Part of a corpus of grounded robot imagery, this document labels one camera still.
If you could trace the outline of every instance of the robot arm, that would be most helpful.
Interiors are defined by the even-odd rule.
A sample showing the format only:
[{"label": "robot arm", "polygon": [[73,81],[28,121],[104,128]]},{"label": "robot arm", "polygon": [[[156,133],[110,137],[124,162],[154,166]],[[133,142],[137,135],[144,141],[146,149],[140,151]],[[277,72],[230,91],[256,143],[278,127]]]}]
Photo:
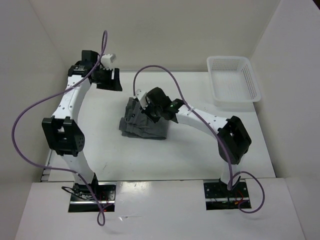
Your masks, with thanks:
[{"label": "robot arm", "polygon": [[[209,128],[192,112],[192,110],[195,110],[217,133],[217,136],[227,148],[233,173],[238,172],[238,164],[243,155],[247,153],[252,142],[242,121],[238,117],[233,116],[230,119],[219,117],[195,109],[192,106],[190,106],[192,109],[190,110],[180,99],[171,101],[159,87],[149,92],[138,89],[135,95],[140,102],[142,112],[154,123],[162,117],[168,121],[171,120],[175,123],[191,126],[215,138]],[[224,160],[224,168],[220,180],[228,184],[230,174],[227,157],[219,143],[218,149],[220,156]],[[236,182],[237,179],[233,179],[232,185]]]},{"label": "robot arm", "polygon": [[[83,152],[85,135],[77,125],[78,115],[92,83],[95,83],[98,89],[122,91],[119,69],[111,68],[114,59],[115,55],[113,54],[103,56],[101,60],[104,60],[104,67],[97,67],[89,78],[65,93],[52,116],[42,120],[42,128],[50,149],[55,150],[65,160],[69,169],[81,174],[85,181],[90,183],[94,191],[98,180],[95,173],[90,169]],[[97,60],[98,53],[83,50],[81,61],[78,61],[68,70],[66,89],[72,88],[80,82],[93,68]],[[80,190],[86,190],[81,178],[76,174],[73,175],[75,185]]]}]

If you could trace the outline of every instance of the folded clothing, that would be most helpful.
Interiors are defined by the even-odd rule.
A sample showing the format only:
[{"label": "folded clothing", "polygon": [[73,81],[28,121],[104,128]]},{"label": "folded clothing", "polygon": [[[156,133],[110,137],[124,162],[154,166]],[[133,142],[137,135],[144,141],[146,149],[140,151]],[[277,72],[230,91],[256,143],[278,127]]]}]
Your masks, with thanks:
[{"label": "folded clothing", "polygon": [[129,138],[164,140],[167,138],[169,121],[164,118],[156,123],[141,112],[141,105],[137,99],[129,98],[125,107],[124,117],[119,123],[122,136]]}]

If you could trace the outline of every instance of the wall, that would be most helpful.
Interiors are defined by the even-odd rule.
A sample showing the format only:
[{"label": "wall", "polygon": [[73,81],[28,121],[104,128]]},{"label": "wall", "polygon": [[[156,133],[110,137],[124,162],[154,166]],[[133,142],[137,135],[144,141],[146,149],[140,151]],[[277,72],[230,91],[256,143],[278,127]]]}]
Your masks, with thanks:
[{"label": "wall", "polygon": [[[27,0],[0,1],[0,236],[14,239],[31,183],[41,171],[15,152],[11,128],[31,103],[62,90],[67,69]],[[44,164],[48,147],[41,129],[59,99],[35,108],[22,118],[16,137],[21,150]]]},{"label": "wall", "polygon": [[123,70],[148,64],[206,70],[213,55],[249,57],[279,0],[30,0],[65,65],[79,49],[108,52]]},{"label": "wall", "polygon": [[255,105],[278,177],[290,177],[307,239],[318,239],[320,211],[320,10],[312,0],[282,0],[251,63],[262,91]]}]

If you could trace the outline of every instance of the laundry basket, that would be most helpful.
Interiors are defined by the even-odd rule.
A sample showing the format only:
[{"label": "laundry basket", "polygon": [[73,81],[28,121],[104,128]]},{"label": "laundry basket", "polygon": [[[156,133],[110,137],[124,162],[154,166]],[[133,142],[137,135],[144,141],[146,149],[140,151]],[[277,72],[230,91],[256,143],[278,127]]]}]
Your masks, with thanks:
[{"label": "laundry basket", "polygon": [[206,60],[215,102],[258,102],[261,93],[248,58],[210,56]]}]

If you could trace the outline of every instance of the table surface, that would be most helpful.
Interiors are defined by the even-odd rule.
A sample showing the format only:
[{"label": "table surface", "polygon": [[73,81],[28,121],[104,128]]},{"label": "table surface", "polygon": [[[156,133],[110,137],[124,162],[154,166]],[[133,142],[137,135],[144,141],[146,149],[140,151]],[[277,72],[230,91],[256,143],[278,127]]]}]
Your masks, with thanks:
[{"label": "table surface", "polygon": [[[96,212],[68,213],[70,195],[61,186],[71,182],[33,183],[16,240],[303,240],[304,235],[282,178],[260,179],[265,204],[253,214],[206,210],[202,180],[118,182],[115,212],[106,225]],[[262,194],[247,179],[252,208]]]},{"label": "table surface", "polygon": [[[230,118],[241,118],[252,144],[241,161],[242,170],[257,178],[274,178],[275,172],[252,103],[238,107],[213,104],[212,87],[207,72],[174,72],[185,99],[197,109]],[[86,141],[84,154],[99,181],[152,181],[218,179],[224,161],[217,141],[187,125],[169,123],[166,140],[128,138],[121,135],[119,121],[133,95],[134,72],[121,72],[123,92],[96,89],[87,92],[78,118]],[[172,100],[180,98],[177,88],[165,72],[142,72],[137,89],[149,91],[160,87]],[[65,167],[60,156],[52,153],[50,165]],[[51,171],[49,182],[73,181],[72,174]]]}]

